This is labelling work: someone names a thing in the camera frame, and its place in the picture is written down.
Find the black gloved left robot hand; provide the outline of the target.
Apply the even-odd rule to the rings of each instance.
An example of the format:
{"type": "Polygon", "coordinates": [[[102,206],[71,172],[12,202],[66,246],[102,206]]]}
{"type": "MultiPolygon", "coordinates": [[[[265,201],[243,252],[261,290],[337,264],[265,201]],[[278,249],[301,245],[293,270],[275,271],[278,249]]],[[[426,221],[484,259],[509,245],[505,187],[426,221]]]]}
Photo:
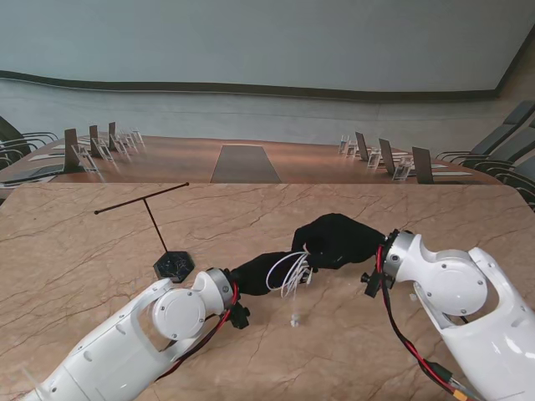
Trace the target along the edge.
{"type": "Polygon", "coordinates": [[[318,256],[306,251],[279,251],[261,254],[231,270],[230,277],[240,293],[251,296],[281,291],[281,296],[310,282],[311,272],[318,270],[318,256]]]}

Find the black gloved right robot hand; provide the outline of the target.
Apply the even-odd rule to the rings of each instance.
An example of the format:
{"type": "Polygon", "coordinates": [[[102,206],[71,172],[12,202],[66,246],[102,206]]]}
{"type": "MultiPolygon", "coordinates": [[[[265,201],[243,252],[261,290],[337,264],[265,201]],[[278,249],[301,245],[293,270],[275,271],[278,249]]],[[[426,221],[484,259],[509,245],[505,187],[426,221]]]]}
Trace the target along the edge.
{"type": "Polygon", "coordinates": [[[291,249],[307,251],[308,264],[314,269],[339,269],[371,258],[385,244],[385,238],[385,234],[370,226],[331,213],[298,228],[291,249]]]}

